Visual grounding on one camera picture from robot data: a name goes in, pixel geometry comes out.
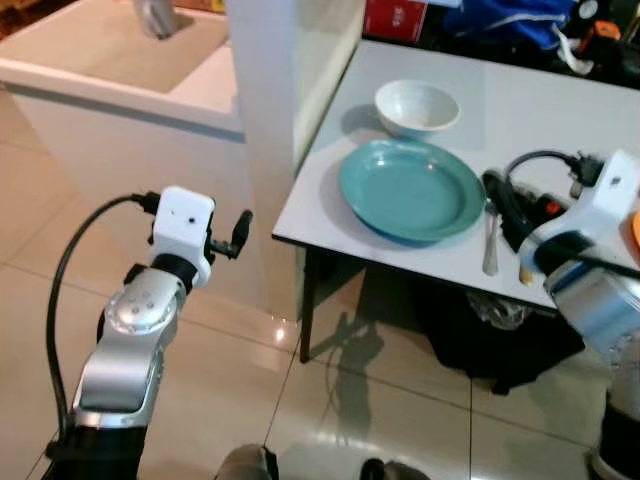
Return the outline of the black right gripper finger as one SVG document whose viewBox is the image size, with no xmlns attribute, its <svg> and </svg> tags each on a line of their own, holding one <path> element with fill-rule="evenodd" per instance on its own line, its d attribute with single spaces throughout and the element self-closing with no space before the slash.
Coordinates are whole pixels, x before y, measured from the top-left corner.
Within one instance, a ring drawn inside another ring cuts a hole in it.
<svg viewBox="0 0 640 480">
<path fill-rule="evenodd" d="M 547 221 L 547 211 L 544 206 L 503 207 L 503 239 L 513 252 L 518 252 L 529 234 L 545 221 Z"/>
<path fill-rule="evenodd" d="M 500 193 L 506 179 L 495 169 L 485 170 L 483 186 L 489 204 L 486 209 L 497 218 L 497 225 L 504 241 L 518 241 L 518 224 L 515 218 L 516 209 L 507 197 Z"/>
</svg>

